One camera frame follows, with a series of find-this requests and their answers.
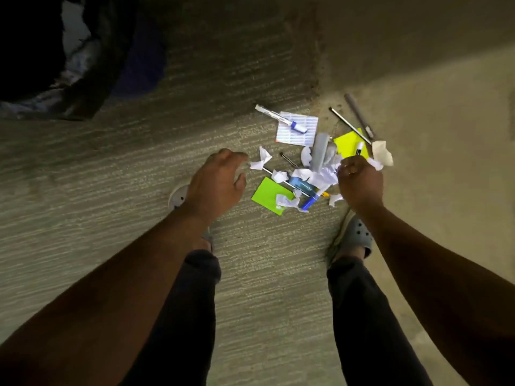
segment yellow sticky note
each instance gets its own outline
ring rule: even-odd
[[[357,135],[355,132],[351,131],[350,133],[344,134],[341,137],[335,138],[333,141],[338,147],[338,154],[341,154],[343,158],[350,157],[356,154],[357,144],[359,142],[364,142],[365,146],[361,150],[361,155],[364,158],[368,158],[368,150],[366,142],[363,141],[363,138]]]

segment forearm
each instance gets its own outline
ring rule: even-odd
[[[356,211],[401,292],[471,384],[513,383],[515,286],[428,239],[384,207]]]
[[[186,207],[171,213],[20,327],[0,372],[10,384],[118,384],[207,225]]]

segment white marker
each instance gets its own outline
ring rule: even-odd
[[[302,125],[297,124],[296,122],[294,122],[292,120],[288,120],[284,116],[279,115],[277,112],[274,112],[274,111],[271,111],[271,110],[267,110],[266,108],[264,108],[263,106],[261,106],[259,104],[256,104],[256,110],[258,110],[259,112],[261,112],[261,113],[263,113],[265,115],[268,115],[271,118],[274,118],[275,120],[278,120],[280,122],[286,123],[288,126],[290,126],[290,128],[292,130],[298,131],[301,134],[307,133],[307,127],[306,126],[302,126]]]
[[[361,154],[361,150],[363,150],[364,146],[365,146],[365,143],[363,141],[358,142],[357,149],[356,149],[357,156]]]

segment sticky note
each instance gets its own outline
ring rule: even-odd
[[[344,134],[341,137],[335,138],[333,142],[338,147],[338,154],[341,154],[343,158],[350,157],[356,154],[357,144],[359,142],[364,142],[365,146],[361,151],[361,155],[364,158],[368,158],[368,150],[367,143],[363,141],[363,138],[357,135],[355,132],[351,131],[350,133]]]
[[[290,200],[295,197],[293,192],[287,190],[282,185],[277,184],[269,177],[265,177],[252,196],[252,200],[261,204],[261,206],[268,208],[270,211],[273,211],[277,215],[282,215],[284,207],[279,206],[278,208],[275,204],[275,197],[277,194],[286,195],[286,197]]]

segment dark pants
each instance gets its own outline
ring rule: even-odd
[[[205,384],[215,342],[217,258],[190,253],[150,337],[121,383]],[[349,386],[431,385],[424,367],[363,263],[354,257],[327,272],[341,369]]]

